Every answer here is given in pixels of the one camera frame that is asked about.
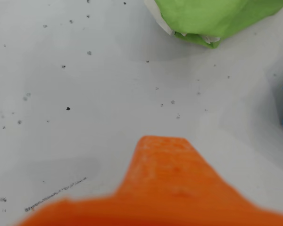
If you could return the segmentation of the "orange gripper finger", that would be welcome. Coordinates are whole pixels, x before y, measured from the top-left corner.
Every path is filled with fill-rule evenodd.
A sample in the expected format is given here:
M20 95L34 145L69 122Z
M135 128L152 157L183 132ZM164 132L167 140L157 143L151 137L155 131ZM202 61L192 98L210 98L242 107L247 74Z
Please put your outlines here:
M144 136L113 194L51 203L22 225L283 226L283 214L249 202L186 139Z

